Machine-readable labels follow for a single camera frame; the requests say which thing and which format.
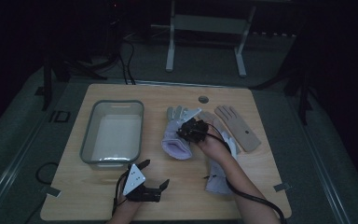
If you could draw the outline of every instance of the person's arm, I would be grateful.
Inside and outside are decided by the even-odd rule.
[[[135,217],[142,202],[132,202],[120,193],[117,200],[117,207],[113,216],[106,222],[106,224],[129,224]]]
[[[219,136],[213,128],[209,128],[208,133],[213,134],[214,136]],[[220,164],[226,174],[228,182],[235,189],[265,199],[264,195],[249,179],[221,142],[211,136],[207,136],[205,141],[198,143],[198,146],[205,155]],[[244,223],[280,223],[274,210],[269,206],[245,199],[237,194],[234,194],[234,199]]]

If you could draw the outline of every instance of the tan glove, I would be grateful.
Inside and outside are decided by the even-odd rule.
[[[222,122],[220,122],[220,119],[215,115],[215,114],[211,114],[208,111],[202,111],[198,114],[199,119],[202,119],[205,122],[210,122],[212,123],[212,125],[222,134],[222,135],[226,135],[227,139],[231,139],[231,135],[229,134],[228,130],[226,129],[226,127],[222,124]],[[232,139],[231,144],[233,144],[233,147],[230,147],[231,152],[233,151],[233,148],[235,148],[235,153],[239,154],[241,152],[240,148],[237,146],[237,144],[235,143],[234,139]]]
[[[237,142],[245,151],[251,152],[261,144],[255,133],[249,128],[248,124],[234,107],[220,105],[214,110],[214,113],[225,122]]]

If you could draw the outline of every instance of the metal frame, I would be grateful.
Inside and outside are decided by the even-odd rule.
[[[175,14],[175,0],[172,0],[171,4],[170,45],[168,47],[167,64],[165,67],[167,72],[173,71],[173,61],[175,54],[175,30],[191,30],[241,35],[241,42],[237,47],[234,48],[234,53],[237,61],[239,76],[246,76],[242,51],[249,34],[256,7],[251,7],[247,20],[238,20],[229,18]]]

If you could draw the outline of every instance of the white stand leg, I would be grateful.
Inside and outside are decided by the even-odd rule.
[[[237,60],[238,73],[239,73],[240,77],[246,76],[245,64],[244,64],[243,58],[242,58],[242,50],[243,50],[243,47],[245,46],[245,41],[246,41],[246,38],[248,37],[249,30],[251,28],[251,24],[252,24],[254,15],[255,15],[255,7],[252,7],[251,11],[249,13],[247,25],[245,26],[243,33],[242,33],[241,42],[236,48],[234,48],[235,59]]]
[[[165,70],[167,72],[173,71],[173,59],[175,57],[175,1],[171,1],[171,26],[170,26],[170,45],[168,47],[167,64]]]

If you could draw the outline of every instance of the forearm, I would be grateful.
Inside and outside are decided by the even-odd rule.
[[[141,203],[126,201],[116,208],[112,218],[106,224],[128,224],[135,217]]]
[[[118,212],[116,211],[112,218],[106,222],[106,224],[129,224],[133,217],[135,216],[135,213],[122,211]]]
[[[232,187],[240,192],[265,199],[234,158],[227,157],[221,166]],[[245,199],[237,194],[234,194],[234,199],[245,223],[279,223],[279,219],[269,206]]]

